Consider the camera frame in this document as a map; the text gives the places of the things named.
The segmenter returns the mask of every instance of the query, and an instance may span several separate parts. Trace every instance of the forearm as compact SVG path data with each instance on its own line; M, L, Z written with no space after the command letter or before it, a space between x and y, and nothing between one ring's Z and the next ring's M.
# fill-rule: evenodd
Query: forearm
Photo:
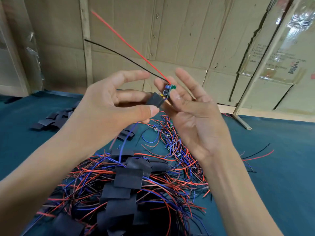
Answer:
M202 166L228 235L282 235L233 145Z
M19 235L53 189L84 156L75 143L56 134L0 182L4 235Z

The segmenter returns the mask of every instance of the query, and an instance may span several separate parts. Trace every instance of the hand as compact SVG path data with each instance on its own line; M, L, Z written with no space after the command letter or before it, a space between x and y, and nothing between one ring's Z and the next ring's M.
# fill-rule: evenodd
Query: hand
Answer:
M169 81L176 85L176 89L170 91L169 101L172 106L164 103L162 107L173 120L183 143L202 163L207 157L232 146L230 133L216 102L206 91L183 69L177 68L175 73L197 101L193 101L189 92L174 78L168 77ZM166 83L159 78L154 80L154 84L161 92L165 89Z
M155 106L144 105L151 93L116 90L126 82L147 78L146 71L119 71L92 84L57 137L64 136L87 156L109 143L128 125L138 121L148 123L159 112Z

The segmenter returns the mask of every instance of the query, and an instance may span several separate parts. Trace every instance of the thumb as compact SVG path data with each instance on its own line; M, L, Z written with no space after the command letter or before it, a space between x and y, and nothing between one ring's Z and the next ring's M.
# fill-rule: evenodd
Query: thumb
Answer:
M175 89L169 93L173 107L184 113L189 113L196 117L201 117L207 114L208 106L205 103L193 102L182 98Z
M159 112L159 109L154 105L136 105L124 109L127 111L128 120L132 123L152 118Z

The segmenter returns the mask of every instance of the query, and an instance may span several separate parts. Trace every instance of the fingernail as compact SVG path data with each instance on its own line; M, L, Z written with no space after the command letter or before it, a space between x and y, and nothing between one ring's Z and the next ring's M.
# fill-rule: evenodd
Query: fingernail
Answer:
M175 89L171 89L170 93L172 98L180 98L178 92Z
M158 113L159 109L157 108L157 106L150 105L150 111L151 111L151 117L153 117Z

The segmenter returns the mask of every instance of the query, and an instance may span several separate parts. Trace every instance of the left hand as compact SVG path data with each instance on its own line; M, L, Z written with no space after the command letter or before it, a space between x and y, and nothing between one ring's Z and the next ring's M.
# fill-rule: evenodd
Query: left hand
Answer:
M148 123L159 112L153 105L144 105L151 93L116 90L126 82L147 78L146 71L119 71L92 84L56 135L63 135L64 140L87 156L109 143L128 125L139 121Z

